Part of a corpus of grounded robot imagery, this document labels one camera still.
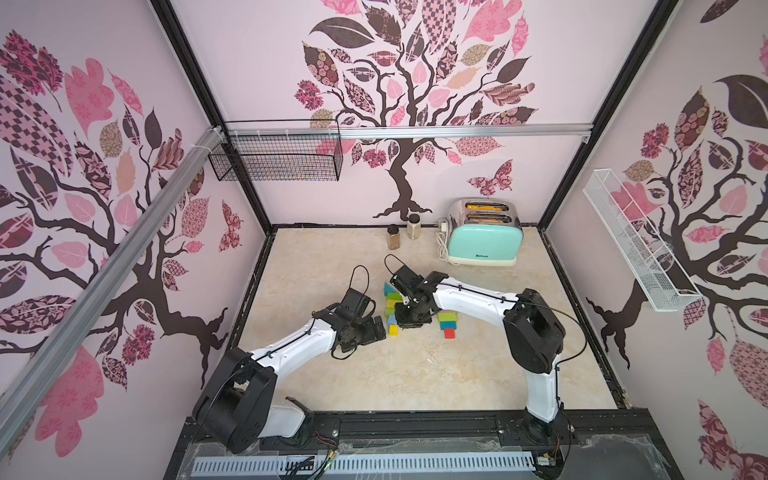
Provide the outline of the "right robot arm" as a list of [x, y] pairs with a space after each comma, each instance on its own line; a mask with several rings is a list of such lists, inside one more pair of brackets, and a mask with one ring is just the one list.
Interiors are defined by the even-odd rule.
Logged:
[[441, 272], [427, 277], [396, 273], [390, 284], [402, 296], [395, 318], [403, 328], [419, 328], [451, 311], [503, 329], [512, 358], [525, 371], [527, 400], [520, 429], [534, 445], [555, 442], [561, 410], [557, 364], [565, 329], [539, 292], [496, 292]]

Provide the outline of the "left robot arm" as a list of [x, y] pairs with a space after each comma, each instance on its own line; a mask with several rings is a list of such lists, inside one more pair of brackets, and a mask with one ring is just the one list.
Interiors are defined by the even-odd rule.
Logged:
[[200, 430], [231, 453], [241, 453], [263, 438], [303, 441], [314, 413], [295, 399], [277, 400], [279, 383], [318, 356], [336, 351], [349, 355], [385, 339], [380, 316], [352, 318], [331, 305], [274, 344], [227, 351], [192, 416]]

